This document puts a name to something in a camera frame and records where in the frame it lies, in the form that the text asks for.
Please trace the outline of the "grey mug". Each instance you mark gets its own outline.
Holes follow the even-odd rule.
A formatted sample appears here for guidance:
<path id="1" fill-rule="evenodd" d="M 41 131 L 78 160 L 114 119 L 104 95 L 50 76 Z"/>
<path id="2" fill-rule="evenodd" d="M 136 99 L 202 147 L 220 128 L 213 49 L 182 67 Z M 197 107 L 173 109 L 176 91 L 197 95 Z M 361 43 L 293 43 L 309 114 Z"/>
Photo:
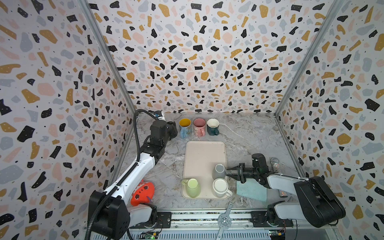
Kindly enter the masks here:
<path id="1" fill-rule="evenodd" d="M 216 179 L 225 179 L 226 178 L 226 168 L 222 164 L 217 164 L 212 172 L 213 180 Z"/>

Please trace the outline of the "light blue mug yellow inside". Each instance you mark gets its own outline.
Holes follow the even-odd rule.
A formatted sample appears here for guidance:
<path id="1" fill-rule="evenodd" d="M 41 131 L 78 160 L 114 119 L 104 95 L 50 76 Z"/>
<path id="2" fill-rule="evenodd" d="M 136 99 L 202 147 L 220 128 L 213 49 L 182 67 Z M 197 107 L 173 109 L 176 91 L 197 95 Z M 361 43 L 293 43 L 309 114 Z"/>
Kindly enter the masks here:
<path id="1" fill-rule="evenodd" d="M 180 136 L 182 139 L 189 138 L 192 134 L 192 121 L 190 119 L 181 119 L 179 121 Z"/>

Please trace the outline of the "pink mug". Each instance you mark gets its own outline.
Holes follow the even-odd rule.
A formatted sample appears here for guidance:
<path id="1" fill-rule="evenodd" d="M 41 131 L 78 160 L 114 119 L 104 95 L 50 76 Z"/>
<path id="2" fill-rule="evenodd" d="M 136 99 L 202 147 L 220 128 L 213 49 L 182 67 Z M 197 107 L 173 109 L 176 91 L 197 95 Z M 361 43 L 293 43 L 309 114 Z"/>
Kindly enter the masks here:
<path id="1" fill-rule="evenodd" d="M 204 137 L 206 135 L 206 125 L 207 125 L 207 122 L 206 122 L 205 119 L 203 119 L 203 118 L 196 118 L 193 121 L 193 125 L 194 125 L 195 135 L 198 138 Z"/>

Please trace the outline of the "dark green mug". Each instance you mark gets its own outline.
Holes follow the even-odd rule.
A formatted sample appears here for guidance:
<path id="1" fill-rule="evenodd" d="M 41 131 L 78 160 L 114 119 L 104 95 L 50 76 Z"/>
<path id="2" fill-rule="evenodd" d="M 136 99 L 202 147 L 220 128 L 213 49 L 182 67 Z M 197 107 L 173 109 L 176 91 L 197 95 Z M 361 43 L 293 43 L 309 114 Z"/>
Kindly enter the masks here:
<path id="1" fill-rule="evenodd" d="M 209 119 L 207 121 L 207 132 L 210 136 L 218 136 L 220 122 L 217 119 Z"/>

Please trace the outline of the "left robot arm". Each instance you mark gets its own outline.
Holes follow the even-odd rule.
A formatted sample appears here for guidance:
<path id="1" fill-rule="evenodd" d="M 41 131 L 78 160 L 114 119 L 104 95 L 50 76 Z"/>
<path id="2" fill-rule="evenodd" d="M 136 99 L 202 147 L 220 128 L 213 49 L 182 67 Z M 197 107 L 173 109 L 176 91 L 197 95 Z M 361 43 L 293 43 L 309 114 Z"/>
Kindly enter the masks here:
<path id="1" fill-rule="evenodd" d="M 140 143 L 137 118 L 140 113 L 154 119 L 150 135 Z M 92 233 L 119 240 L 130 233 L 136 225 L 155 226 L 158 222 L 157 207 L 151 204 L 138 204 L 128 207 L 130 198 L 144 176 L 158 163 L 165 153 L 167 143 L 178 135 L 175 122 L 167 122 L 162 111 L 136 110 L 133 127 L 137 147 L 136 160 L 108 188 L 102 192 L 94 191 L 89 200 L 88 224 L 85 239 Z"/>

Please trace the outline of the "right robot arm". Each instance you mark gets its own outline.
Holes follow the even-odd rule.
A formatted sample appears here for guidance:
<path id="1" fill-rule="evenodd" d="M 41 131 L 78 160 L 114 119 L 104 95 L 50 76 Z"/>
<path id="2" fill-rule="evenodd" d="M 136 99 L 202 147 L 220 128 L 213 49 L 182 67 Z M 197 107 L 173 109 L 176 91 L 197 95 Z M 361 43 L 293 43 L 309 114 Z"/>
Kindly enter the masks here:
<path id="1" fill-rule="evenodd" d="M 301 178 L 274 173 L 269 170 L 263 154 L 252 155 L 252 166 L 240 163 L 225 170 L 227 177 L 240 181 L 254 179 L 267 188 L 281 190 L 297 197 L 297 203 L 276 202 L 268 205 L 263 221 L 278 227 L 287 220 L 303 220 L 313 227 L 335 225 L 346 216 L 346 210 L 323 178 Z"/>

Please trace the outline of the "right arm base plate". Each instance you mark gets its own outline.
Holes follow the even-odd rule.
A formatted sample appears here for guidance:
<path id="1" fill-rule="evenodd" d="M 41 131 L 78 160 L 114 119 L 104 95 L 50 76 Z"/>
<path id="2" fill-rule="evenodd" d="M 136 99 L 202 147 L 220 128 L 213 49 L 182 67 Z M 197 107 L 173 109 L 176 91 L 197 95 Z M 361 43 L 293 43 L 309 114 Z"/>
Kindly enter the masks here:
<path id="1" fill-rule="evenodd" d="M 272 210 L 252 211 L 250 222 L 254 228 L 283 228 L 294 226 L 292 220 L 280 219 Z"/>

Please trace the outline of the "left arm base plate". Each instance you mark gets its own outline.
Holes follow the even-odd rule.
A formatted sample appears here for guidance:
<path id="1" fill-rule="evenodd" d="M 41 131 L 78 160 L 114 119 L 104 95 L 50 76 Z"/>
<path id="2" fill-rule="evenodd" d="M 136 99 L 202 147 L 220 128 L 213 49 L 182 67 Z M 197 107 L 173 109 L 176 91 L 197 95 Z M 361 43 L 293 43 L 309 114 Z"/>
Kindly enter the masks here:
<path id="1" fill-rule="evenodd" d="M 156 217 L 151 216 L 147 222 L 138 223 L 130 229 L 169 229 L 171 227 L 172 212 L 157 212 Z"/>

